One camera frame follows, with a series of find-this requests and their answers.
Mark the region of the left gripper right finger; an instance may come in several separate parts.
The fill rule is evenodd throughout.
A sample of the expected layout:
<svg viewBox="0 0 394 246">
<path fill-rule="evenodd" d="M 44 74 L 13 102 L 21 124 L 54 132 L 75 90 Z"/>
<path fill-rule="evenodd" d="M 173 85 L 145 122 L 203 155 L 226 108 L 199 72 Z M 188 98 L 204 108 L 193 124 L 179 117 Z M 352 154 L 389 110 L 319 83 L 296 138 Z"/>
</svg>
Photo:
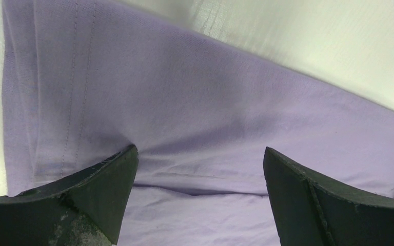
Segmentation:
<svg viewBox="0 0 394 246">
<path fill-rule="evenodd" d="M 349 186 L 272 148 L 263 169 L 281 245 L 394 245 L 394 198 Z"/>
</svg>

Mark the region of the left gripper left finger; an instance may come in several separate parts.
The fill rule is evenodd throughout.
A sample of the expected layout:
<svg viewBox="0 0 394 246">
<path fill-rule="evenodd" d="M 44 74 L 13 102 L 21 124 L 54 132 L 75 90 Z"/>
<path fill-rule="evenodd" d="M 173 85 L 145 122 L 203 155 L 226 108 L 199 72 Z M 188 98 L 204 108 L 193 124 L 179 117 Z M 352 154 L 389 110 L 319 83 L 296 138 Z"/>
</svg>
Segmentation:
<svg viewBox="0 0 394 246">
<path fill-rule="evenodd" d="M 0 196 L 0 245 L 116 245 L 138 163 L 130 145 L 57 181 Z"/>
</svg>

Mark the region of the purple t shirt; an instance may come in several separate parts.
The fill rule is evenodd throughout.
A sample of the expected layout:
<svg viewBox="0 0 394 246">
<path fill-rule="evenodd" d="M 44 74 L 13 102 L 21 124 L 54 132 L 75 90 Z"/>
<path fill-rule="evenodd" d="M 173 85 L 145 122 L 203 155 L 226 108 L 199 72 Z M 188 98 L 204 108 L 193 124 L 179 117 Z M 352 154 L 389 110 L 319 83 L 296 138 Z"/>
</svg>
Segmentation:
<svg viewBox="0 0 394 246">
<path fill-rule="evenodd" d="M 139 152 L 119 245 L 279 245 L 274 148 L 394 198 L 394 112 L 116 1 L 3 1 L 8 193 Z"/>
</svg>

